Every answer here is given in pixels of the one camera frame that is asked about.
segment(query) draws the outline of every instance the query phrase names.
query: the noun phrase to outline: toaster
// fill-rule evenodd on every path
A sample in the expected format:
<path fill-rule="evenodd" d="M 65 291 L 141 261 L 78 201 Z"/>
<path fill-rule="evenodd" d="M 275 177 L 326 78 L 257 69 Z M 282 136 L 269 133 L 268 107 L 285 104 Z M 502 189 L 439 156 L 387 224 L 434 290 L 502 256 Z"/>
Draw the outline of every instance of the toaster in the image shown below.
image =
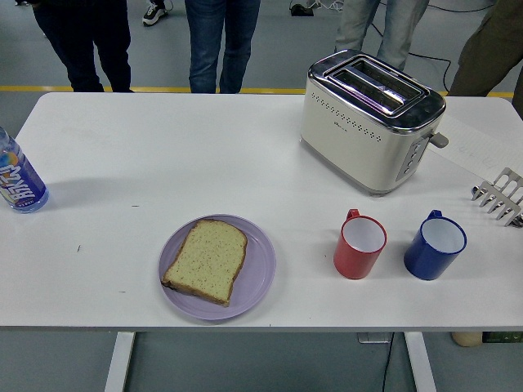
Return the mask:
<path fill-rule="evenodd" d="M 326 57 L 307 75 L 302 140 L 371 194 L 386 194 L 416 171 L 445 100 L 360 51 Z"/>

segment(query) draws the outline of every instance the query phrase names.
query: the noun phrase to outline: slice of bread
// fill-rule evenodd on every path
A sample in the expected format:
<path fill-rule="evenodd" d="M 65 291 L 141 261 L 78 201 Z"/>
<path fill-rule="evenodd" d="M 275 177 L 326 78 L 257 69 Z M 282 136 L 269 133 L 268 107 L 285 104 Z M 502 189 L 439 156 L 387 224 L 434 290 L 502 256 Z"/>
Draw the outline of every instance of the slice of bread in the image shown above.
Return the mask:
<path fill-rule="evenodd" d="M 187 234 L 162 285 L 228 306 L 244 265 L 245 234 L 221 220 L 199 220 Z"/>

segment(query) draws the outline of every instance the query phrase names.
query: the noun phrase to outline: white table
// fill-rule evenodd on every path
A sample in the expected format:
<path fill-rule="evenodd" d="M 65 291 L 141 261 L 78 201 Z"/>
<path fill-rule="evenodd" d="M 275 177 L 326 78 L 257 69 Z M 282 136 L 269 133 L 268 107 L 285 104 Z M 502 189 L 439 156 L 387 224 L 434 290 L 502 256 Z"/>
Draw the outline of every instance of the white table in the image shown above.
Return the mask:
<path fill-rule="evenodd" d="M 523 147 L 523 125 L 505 100 L 447 102 L 441 133 L 455 118 Z M 0 326 L 521 330 L 523 231 L 471 201 L 482 179 L 427 151 L 400 188 L 369 197 L 301 144 L 302 103 L 303 96 L 45 95 L 17 140 L 51 197 L 28 215 L 0 204 Z M 332 262 L 349 208 L 381 221 L 388 235 L 360 281 L 343 278 Z M 432 209 L 465 229 L 468 246 L 425 282 L 402 256 Z M 158 263 L 178 228 L 218 213 L 263 229 L 277 268 L 259 304 L 216 323 L 168 303 Z"/>

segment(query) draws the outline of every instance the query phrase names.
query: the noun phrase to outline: water bottle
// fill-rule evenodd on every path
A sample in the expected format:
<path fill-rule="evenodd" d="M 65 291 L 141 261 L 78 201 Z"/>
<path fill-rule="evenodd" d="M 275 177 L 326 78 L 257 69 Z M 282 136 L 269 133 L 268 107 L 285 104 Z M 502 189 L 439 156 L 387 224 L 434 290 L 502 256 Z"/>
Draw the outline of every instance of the water bottle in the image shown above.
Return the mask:
<path fill-rule="evenodd" d="M 49 198 L 47 187 L 22 149 L 0 127 L 0 193 L 11 208 L 21 213 L 41 208 Z"/>

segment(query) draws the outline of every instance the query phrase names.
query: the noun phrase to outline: purple plate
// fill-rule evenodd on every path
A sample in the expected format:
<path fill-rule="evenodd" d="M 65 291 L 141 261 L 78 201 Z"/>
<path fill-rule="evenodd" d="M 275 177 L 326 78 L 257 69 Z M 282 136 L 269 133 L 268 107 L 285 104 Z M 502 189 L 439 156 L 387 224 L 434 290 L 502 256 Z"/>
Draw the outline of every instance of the purple plate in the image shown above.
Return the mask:
<path fill-rule="evenodd" d="M 202 300 L 197 296 L 183 294 L 162 286 L 167 299 L 183 313 L 202 320 L 222 320 L 242 314 L 257 304 L 269 290 L 276 271 L 276 255 L 272 243 L 265 233 L 252 222 L 232 215 L 209 215 L 195 219 L 171 236 L 163 247 L 159 262 L 159 279 L 176 257 L 184 238 L 197 221 L 214 219 L 224 221 L 242 230 L 247 236 L 247 251 L 244 266 L 233 286 L 230 304 L 227 307 Z"/>

